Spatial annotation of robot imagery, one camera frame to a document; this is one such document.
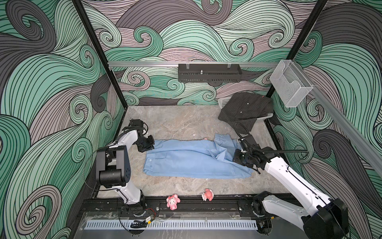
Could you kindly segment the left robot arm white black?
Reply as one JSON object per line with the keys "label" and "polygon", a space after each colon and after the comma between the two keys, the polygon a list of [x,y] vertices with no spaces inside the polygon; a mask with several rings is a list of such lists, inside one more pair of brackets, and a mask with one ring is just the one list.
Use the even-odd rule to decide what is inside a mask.
{"label": "left robot arm white black", "polygon": [[153,136],[146,135],[148,129],[144,121],[131,119],[113,143],[96,151],[96,181],[106,190],[118,193],[128,215],[138,216],[146,211],[143,192],[130,180],[132,170],[128,150],[133,145],[141,153],[154,149]]}

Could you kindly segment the light blue long sleeve shirt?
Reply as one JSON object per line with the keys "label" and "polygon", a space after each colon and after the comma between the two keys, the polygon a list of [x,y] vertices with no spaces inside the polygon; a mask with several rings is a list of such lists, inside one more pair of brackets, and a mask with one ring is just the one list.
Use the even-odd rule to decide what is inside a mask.
{"label": "light blue long sleeve shirt", "polygon": [[143,172],[150,176],[242,179],[252,170],[233,162],[238,140],[216,134],[214,140],[158,140],[146,154]]}

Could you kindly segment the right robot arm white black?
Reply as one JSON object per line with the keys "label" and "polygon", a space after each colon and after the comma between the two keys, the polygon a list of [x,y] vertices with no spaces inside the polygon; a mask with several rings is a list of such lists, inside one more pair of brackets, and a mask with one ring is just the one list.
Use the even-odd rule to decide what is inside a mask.
{"label": "right robot arm white black", "polygon": [[249,130],[240,122],[234,124],[241,149],[235,151],[233,162],[261,170],[277,179],[298,200],[299,205],[278,198],[264,191],[253,198],[252,208],[256,217],[264,217],[267,233],[271,216],[277,216],[300,228],[310,239],[347,239],[350,236],[347,205],[339,198],[332,199],[316,189],[297,174],[281,157],[281,150],[260,148]]}

